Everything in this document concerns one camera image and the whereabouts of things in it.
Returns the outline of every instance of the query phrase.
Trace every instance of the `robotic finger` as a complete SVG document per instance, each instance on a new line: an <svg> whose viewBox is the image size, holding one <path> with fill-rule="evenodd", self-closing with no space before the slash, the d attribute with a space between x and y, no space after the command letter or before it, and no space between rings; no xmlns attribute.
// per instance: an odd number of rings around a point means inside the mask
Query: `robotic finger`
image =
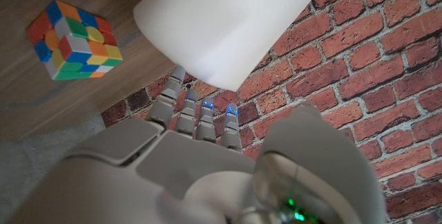
<svg viewBox="0 0 442 224"><path fill-rule="evenodd" d="M180 94L182 83L186 71L181 66L176 66L166 85L164 85L161 94L158 95L156 101L153 103L151 110L146 116L147 121L156 122L167 129L169 126L175 104Z"/></svg>
<svg viewBox="0 0 442 224"><path fill-rule="evenodd" d="M190 89L187 91L187 97L184 100L184 104L181 113L178 115L177 124L175 125L175 131L183 133L185 135L193 137L195 131L195 110L198 94L195 90Z"/></svg>
<svg viewBox="0 0 442 224"><path fill-rule="evenodd" d="M238 107L235 104L227 106L224 120L224 134L221 136L221 146L242 153L240 127L238 126Z"/></svg>
<svg viewBox="0 0 442 224"><path fill-rule="evenodd" d="M213 125L213 100L209 97L202 99L200 120L196 127L196 140L215 143L215 127Z"/></svg>

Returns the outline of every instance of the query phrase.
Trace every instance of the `wood grain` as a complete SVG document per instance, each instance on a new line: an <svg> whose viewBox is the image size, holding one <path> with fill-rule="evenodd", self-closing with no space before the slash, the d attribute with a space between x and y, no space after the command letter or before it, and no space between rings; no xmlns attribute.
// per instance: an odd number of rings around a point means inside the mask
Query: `wood grain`
<svg viewBox="0 0 442 224"><path fill-rule="evenodd" d="M0 3L1 140L84 122L173 67L135 25L132 10L140 0L61 0L109 20L124 61L99 79L52 81L25 32L50 1Z"/></svg>

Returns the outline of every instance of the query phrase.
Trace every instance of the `white cylindrical object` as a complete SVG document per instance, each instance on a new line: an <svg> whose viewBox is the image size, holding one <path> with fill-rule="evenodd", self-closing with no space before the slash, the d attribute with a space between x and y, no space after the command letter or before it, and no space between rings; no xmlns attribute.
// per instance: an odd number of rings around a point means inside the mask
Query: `white cylindrical object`
<svg viewBox="0 0 442 224"><path fill-rule="evenodd" d="M141 0L146 38L194 77L238 90L311 0Z"/></svg>

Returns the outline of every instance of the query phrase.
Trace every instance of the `rubik's cube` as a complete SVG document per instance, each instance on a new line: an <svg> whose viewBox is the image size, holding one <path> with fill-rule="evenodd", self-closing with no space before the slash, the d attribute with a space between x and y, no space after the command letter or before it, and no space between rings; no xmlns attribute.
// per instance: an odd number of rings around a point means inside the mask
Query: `rubik's cube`
<svg viewBox="0 0 442 224"><path fill-rule="evenodd" d="M26 32L53 80L101 77L123 60L106 20L58 0Z"/></svg>

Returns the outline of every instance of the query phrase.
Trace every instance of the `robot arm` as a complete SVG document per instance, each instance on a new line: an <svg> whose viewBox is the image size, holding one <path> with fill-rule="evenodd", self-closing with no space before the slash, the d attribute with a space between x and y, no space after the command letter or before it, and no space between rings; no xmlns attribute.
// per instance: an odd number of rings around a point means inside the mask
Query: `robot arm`
<svg viewBox="0 0 442 224"><path fill-rule="evenodd" d="M183 78L178 66L145 120L125 120L70 150L9 223L385 221L369 162L315 108L301 104L276 122L255 163L242 155L234 104L221 145L213 101L202 100L196 121L193 90L167 130Z"/></svg>

